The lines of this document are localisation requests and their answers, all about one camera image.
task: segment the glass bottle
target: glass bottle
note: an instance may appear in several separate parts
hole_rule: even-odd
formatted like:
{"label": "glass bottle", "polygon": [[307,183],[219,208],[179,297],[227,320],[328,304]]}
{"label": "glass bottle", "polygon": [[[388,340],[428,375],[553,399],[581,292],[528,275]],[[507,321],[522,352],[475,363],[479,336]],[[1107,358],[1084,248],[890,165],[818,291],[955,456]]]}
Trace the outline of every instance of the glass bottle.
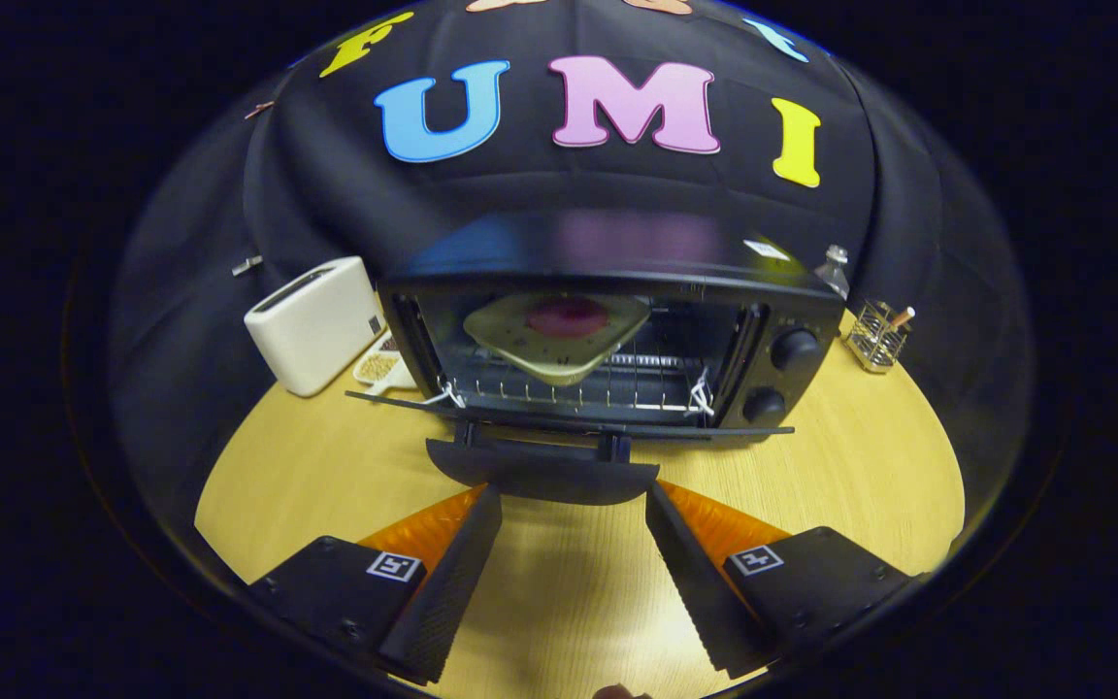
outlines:
{"label": "glass bottle", "polygon": [[839,245],[826,248],[826,262],[813,271],[822,282],[840,292],[844,301],[849,300],[849,277],[843,274],[843,265],[849,264],[849,252]]}

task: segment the foam letter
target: foam letter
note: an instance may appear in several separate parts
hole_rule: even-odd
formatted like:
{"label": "foam letter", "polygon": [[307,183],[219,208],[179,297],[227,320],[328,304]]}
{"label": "foam letter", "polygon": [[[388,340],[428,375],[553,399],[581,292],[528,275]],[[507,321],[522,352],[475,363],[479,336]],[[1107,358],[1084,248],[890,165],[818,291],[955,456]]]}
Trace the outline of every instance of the foam letter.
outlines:
{"label": "foam letter", "polygon": [[334,70],[347,66],[348,63],[359,62],[360,58],[364,58],[369,55],[370,44],[378,44],[379,40],[386,39],[386,36],[391,32],[392,26],[398,26],[398,23],[407,21],[411,17],[413,12],[395,15],[394,18],[387,19],[385,22],[378,22],[364,31],[351,35],[349,39],[339,44],[339,53],[334,55],[333,62],[330,62],[330,65],[319,74],[319,77],[333,74]]}
{"label": "foam letter", "polygon": [[550,62],[562,74],[565,120],[555,132],[555,142],[569,148],[601,145],[609,132],[598,124],[598,106],[620,132],[635,143],[644,136],[653,115],[662,110],[662,129],[653,142],[671,151],[718,153],[719,141],[710,133],[710,111],[705,85],[714,74],[684,63],[662,63],[644,85],[634,87],[607,58],[568,56]]}
{"label": "foam letter", "polygon": [[432,132],[425,124],[425,93],[434,87],[434,78],[409,79],[379,94],[373,105],[382,111],[386,150],[407,163],[432,163],[484,143],[498,129],[498,76],[509,67],[508,62],[483,62],[456,69],[452,79],[465,84],[468,116],[458,127],[443,133]]}
{"label": "foam letter", "polygon": [[780,35],[779,31],[771,26],[765,26],[762,22],[755,22],[750,18],[743,19],[747,26],[757,28],[757,30],[761,34],[762,39],[768,40],[774,48],[780,49],[780,51],[788,54],[790,57],[798,59],[800,63],[808,63],[808,58],[806,58],[804,54],[799,54],[795,48],[793,48],[793,46],[796,45],[794,40]]}
{"label": "foam letter", "polygon": [[774,97],[770,103],[784,119],[784,147],[776,158],[776,176],[796,185],[817,187],[821,177],[813,169],[813,132],[822,125],[822,120],[795,102]]}
{"label": "foam letter", "polygon": [[633,4],[634,8],[645,10],[659,10],[660,12],[671,12],[672,15],[691,15],[688,0],[624,0],[625,3]]}
{"label": "foam letter", "polygon": [[485,10],[496,10],[506,8],[509,4],[546,3],[547,0],[474,0],[465,10],[470,12],[485,12]]}

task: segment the pink food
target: pink food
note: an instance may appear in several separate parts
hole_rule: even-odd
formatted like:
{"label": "pink food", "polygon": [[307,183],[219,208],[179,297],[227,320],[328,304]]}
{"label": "pink food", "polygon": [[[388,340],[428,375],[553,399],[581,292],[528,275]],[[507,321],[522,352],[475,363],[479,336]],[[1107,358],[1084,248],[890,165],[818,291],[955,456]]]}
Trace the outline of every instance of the pink food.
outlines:
{"label": "pink food", "polygon": [[587,337],[609,323],[603,304],[581,296],[546,297],[529,310],[528,327],[546,337]]}

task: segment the white toaster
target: white toaster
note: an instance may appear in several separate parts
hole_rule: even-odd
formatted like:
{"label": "white toaster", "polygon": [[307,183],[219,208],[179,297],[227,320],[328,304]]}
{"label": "white toaster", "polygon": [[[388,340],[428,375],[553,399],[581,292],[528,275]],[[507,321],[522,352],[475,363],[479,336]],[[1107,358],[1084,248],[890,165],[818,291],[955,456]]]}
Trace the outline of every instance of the white toaster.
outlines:
{"label": "white toaster", "polygon": [[310,397],[386,327],[360,257],[306,271],[245,313],[245,328],[283,388]]}

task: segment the blue letter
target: blue letter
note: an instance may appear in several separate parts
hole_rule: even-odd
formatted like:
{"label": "blue letter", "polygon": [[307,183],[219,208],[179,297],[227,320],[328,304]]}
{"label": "blue letter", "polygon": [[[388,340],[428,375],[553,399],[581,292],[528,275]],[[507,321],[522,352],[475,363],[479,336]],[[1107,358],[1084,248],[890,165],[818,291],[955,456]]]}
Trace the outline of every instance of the blue letter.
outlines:
{"label": "blue letter", "polygon": [[750,18],[743,18],[747,26],[752,26],[761,32],[762,39],[768,40],[768,42],[774,46],[774,48],[780,49],[780,51],[788,54],[790,57],[798,59],[800,63],[808,63],[808,58],[796,51],[793,46],[795,44],[788,37],[780,35],[778,31],[774,30],[774,27],[765,26],[762,22],[755,22]]}
{"label": "blue letter", "polygon": [[459,127],[434,133],[425,125],[425,93],[435,79],[420,77],[386,89],[373,100],[382,110],[386,150],[405,163],[432,163],[477,148],[498,129],[498,76],[508,62],[472,63],[452,74],[465,84],[468,119]]}

